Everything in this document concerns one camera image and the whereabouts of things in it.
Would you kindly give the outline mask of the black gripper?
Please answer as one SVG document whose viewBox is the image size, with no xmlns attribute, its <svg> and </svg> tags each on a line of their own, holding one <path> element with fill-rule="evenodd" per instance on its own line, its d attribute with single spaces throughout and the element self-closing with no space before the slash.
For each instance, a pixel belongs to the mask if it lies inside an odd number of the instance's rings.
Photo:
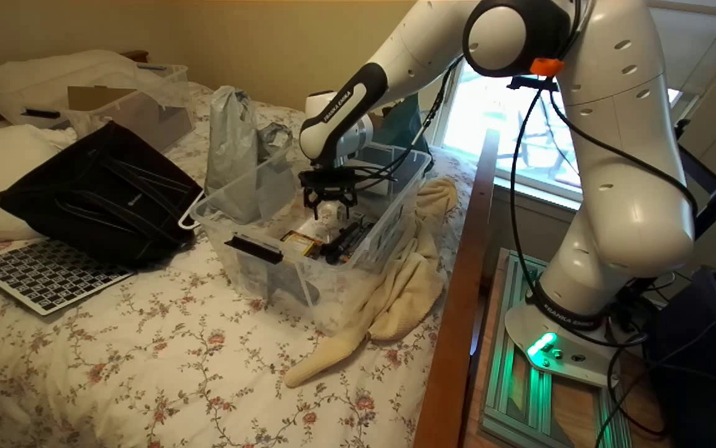
<svg viewBox="0 0 716 448">
<path fill-rule="evenodd" d="M 357 197 L 357 174 L 351 166 L 338 170 L 307 170 L 297 174 L 302 187 L 302 204 L 313 220 L 321 220 L 322 201 L 341 201 L 341 216 L 353 220 Z"/>
</svg>

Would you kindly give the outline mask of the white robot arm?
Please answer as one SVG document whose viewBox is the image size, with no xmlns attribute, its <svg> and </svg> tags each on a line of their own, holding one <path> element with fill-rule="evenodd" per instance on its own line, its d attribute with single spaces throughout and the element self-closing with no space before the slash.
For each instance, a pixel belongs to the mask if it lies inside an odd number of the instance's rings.
<svg viewBox="0 0 716 448">
<path fill-rule="evenodd" d="M 535 286 L 535 303 L 588 321 L 630 279 L 694 248 L 694 199 L 669 118 L 664 54 L 645 0 L 417 0 L 384 42 L 301 128 L 317 170 L 373 108 L 453 62 L 484 77 L 538 74 L 558 88 L 582 206 Z"/>
</svg>

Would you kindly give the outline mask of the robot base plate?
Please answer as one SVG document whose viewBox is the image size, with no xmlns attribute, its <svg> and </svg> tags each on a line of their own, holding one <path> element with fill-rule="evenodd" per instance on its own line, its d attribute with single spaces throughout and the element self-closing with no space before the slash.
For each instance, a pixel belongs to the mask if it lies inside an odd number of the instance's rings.
<svg viewBox="0 0 716 448">
<path fill-rule="evenodd" d="M 515 303 L 502 316 L 502 324 L 504 333 L 535 368 L 597 388 L 606 386 L 611 344 L 577 337 L 530 303 Z"/>
</svg>

